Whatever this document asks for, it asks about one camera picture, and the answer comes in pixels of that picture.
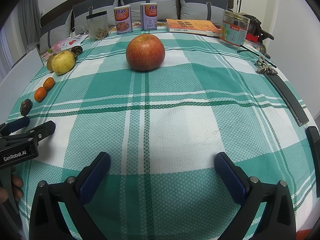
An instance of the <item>hand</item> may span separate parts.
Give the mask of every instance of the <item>hand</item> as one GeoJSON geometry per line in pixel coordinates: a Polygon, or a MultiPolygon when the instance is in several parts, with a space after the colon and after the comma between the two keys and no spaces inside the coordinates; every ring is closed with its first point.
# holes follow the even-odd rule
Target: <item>hand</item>
{"type": "MultiPolygon", "coordinates": [[[[16,167],[11,167],[11,172],[15,172],[16,167]]],[[[19,201],[23,197],[23,192],[21,187],[23,187],[23,182],[17,176],[11,174],[12,192],[15,201],[19,201]]],[[[8,192],[4,188],[0,188],[0,203],[5,202],[8,199],[8,192]]]]}

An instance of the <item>bed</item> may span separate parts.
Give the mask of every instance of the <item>bed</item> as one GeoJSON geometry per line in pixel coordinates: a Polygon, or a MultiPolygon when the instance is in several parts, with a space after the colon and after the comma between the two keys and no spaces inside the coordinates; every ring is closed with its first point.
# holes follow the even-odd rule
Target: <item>bed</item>
{"type": "Polygon", "coordinates": [[[315,122],[285,76],[279,73],[310,120],[302,127],[255,72],[254,54],[237,53],[212,37],[168,33],[159,24],[148,33],[164,44],[165,60],[154,71],[135,72],[125,50],[141,33],[136,24],[133,33],[84,40],[69,73],[57,76],[44,67],[18,99],[9,121],[21,117],[21,101],[34,102],[34,91],[54,77],[56,85],[44,101],[34,102],[25,129],[52,120],[56,131],[39,145],[38,158],[17,166],[25,183],[19,203],[25,238],[37,183],[76,176],[101,151],[110,154],[111,169],[85,208],[108,239],[217,239],[240,207],[213,168],[221,151],[248,176],[274,184],[285,180],[296,228],[303,228],[317,203],[305,134],[315,122]]]}

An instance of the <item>blue gripper pad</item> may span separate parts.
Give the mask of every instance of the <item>blue gripper pad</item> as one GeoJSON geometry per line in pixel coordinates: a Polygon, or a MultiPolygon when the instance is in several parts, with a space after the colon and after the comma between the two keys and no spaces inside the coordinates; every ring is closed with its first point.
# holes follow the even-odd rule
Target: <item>blue gripper pad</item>
{"type": "Polygon", "coordinates": [[[13,122],[8,123],[8,131],[9,133],[16,132],[17,130],[20,130],[23,127],[28,126],[30,123],[29,117],[25,116],[22,118],[19,118],[13,122]]]}
{"type": "Polygon", "coordinates": [[[224,185],[226,185],[233,201],[236,204],[243,205],[245,203],[247,191],[249,190],[250,186],[248,188],[249,183],[244,185],[241,182],[241,179],[237,176],[236,168],[238,167],[234,165],[234,163],[224,152],[218,153],[215,156],[214,167],[216,172],[221,177],[224,185]]]}
{"type": "Polygon", "coordinates": [[[78,190],[78,199],[81,205],[86,205],[91,202],[102,179],[110,170],[110,164],[110,156],[105,152],[101,152],[91,163],[90,166],[84,168],[89,168],[92,170],[90,171],[89,175],[84,179],[83,183],[80,185],[78,190]]]}

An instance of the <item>metal bolt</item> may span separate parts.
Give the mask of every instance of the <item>metal bolt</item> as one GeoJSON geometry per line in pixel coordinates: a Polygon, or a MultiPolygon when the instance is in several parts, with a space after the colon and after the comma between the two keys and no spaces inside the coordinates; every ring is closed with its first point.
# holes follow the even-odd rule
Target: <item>metal bolt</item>
{"type": "Polygon", "coordinates": [[[253,182],[253,183],[257,183],[257,182],[259,181],[258,178],[257,178],[257,177],[254,177],[254,176],[250,177],[250,180],[251,180],[251,182],[253,182]]]}
{"type": "Polygon", "coordinates": [[[43,187],[44,184],[45,184],[45,181],[44,181],[44,180],[41,180],[41,181],[38,183],[38,186],[39,186],[39,187],[43,187]]]}
{"type": "Polygon", "coordinates": [[[281,181],[280,181],[280,184],[281,184],[282,186],[284,186],[284,187],[287,186],[287,183],[286,183],[284,180],[281,180],[281,181]]]}
{"type": "Polygon", "coordinates": [[[67,182],[68,182],[68,183],[74,183],[74,182],[75,182],[75,180],[76,180],[76,178],[75,178],[75,177],[73,177],[73,176],[71,176],[71,177],[67,178],[67,182]]]}

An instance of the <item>book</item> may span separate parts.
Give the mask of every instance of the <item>book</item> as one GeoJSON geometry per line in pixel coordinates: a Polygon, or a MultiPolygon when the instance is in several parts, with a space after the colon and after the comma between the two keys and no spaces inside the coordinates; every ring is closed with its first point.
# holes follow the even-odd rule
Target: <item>book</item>
{"type": "Polygon", "coordinates": [[[167,19],[167,29],[175,33],[192,33],[219,37],[220,30],[210,21],[205,20],[172,20],[167,19]]]}

